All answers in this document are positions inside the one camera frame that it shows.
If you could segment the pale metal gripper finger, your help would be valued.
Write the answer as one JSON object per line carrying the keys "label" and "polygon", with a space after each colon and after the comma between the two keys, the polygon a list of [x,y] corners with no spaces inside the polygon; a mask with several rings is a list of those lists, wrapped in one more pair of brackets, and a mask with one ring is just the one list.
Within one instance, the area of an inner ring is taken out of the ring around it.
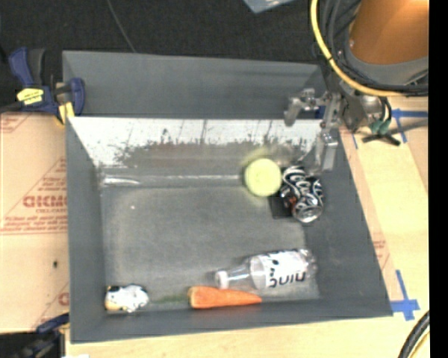
{"label": "pale metal gripper finger", "polygon": [[287,109],[284,110],[284,124],[291,127],[300,113],[322,114],[326,106],[326,97],[318,97],[314,88],[305,88],[288,98]]}
{"label": "pale metal gripper finger", "polygon": [[339,142],[333,130],[322,129],[316,143],[316,161],[321,172],[329,172],[334,168],[338,146]]}

